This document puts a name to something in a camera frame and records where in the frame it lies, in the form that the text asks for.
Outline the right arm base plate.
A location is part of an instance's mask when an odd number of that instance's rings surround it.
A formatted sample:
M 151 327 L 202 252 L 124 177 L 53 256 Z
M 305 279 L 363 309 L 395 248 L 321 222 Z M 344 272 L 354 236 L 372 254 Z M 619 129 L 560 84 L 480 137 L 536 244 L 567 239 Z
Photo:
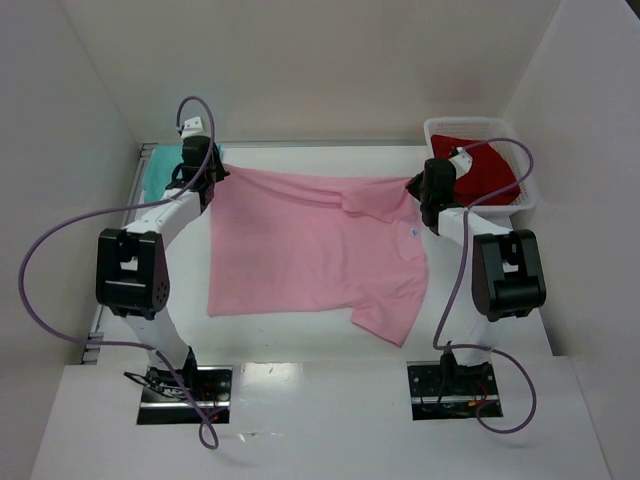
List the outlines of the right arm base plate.
M 414 421 L 473 419 L 503 416 L 490 363 L 459 366 L 448 378 L 439 362 L 408 363 L 407 375 Z

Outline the pink t shirt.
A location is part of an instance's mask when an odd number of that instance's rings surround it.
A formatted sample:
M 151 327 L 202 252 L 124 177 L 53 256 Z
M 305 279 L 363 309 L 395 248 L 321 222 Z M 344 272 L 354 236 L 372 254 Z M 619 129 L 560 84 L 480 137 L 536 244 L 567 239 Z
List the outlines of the pink t shirt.
M 407 178 L 229 172 L 210 209 L 210 316 L 348 308 L 404 344 L 428 286 Z

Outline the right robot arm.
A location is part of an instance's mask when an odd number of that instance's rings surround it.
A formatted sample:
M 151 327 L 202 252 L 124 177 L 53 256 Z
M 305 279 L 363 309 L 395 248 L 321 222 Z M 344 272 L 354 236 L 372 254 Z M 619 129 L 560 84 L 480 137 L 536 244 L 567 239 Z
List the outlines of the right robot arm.
M 406 186 L 420 203 L 423 224 L 437 236 L 462 248 L 461 267 L 454 282 L 458 292 L 467 268 L 476 308 L 476 321 L 463 340 L 443 350 L 448 375 L 477 372 L 489 363 L 498 345 L 505 318 L 523 318 L 541 307 L 547 297 L 535 234 L 501 227 L 454 200 L 454 186 L 470 170 L 471 158 L 432 158 Z

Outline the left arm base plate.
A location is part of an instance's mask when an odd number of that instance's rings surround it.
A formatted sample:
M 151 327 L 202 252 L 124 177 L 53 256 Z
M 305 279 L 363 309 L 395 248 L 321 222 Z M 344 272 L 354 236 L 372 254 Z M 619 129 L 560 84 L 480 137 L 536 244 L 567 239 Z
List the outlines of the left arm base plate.
M 168 372 L 149 368 L 144 375 L 124 375 L 142 387 L 138 425 L 198 424 L 200 417 L 183 390 Z M 233 370 L 231 366 L 201 366 L 192 385 L 193 399 L 213 424 L 228 424 L 231 409 Z

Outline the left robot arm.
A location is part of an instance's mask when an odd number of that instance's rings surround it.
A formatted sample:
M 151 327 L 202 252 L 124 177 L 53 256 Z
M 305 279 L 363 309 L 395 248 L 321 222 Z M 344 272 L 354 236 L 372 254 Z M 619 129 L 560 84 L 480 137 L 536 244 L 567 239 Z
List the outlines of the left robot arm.
M 215 184 L 229 173 L 218 147 L 206 134 L 183 139 L 182 162 L 173 170 L 164 204 L 147 210 L 125 228 L 105 229 L 98 239 L 96 297 L 124 319 L 148 345 L 148 386 L 179 386 L 170 373 L 175 369 L 185 387 L 197 386 L 197 361 L 180 337 L 166 304 L 170 295 L 166 247 L 207 209 Z

